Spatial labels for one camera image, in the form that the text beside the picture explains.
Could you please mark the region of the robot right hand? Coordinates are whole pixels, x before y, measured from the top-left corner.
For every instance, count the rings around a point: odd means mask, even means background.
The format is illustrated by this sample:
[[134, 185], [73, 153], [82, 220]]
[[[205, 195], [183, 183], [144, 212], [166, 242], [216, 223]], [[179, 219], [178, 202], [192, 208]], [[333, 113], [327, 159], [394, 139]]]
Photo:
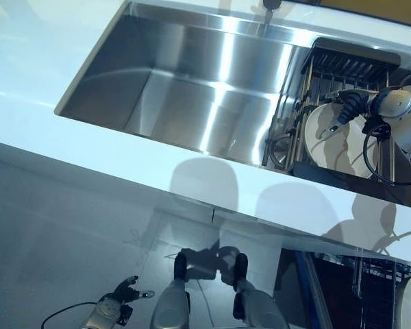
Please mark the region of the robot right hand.
[[348, 124], [348, 122], [354, 120], [358, 115], [368, 113], [371, 102], [376, 98], [377, 94], [377, 91], [359, 88], [338, 90], [325, 94], [322, 100], [327, 103], [340, 105], [340, 112], [319, 134], [319, 138], [321, 140], [328, 139], [337, 133], [344, 125]]

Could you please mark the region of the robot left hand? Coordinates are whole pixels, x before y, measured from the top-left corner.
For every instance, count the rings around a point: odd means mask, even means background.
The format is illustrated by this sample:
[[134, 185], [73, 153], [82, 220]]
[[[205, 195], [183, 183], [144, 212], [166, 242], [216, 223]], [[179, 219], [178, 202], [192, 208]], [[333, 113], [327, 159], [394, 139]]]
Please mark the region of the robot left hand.
[[124, 279], [111, 293], [107, 293], [101, 297], [98, 301], [98, 308], [100, 308], [100, 303], [104, 303], [105, 300], [114, 300], [119, 304], [128, 304], [130, 302], [139, 299], [149, 299], [155, 295], [152, 290], [148, 291], [138, 291], [133, 285], [138, 281], [139, 277], [137, 275], [132, 275]]

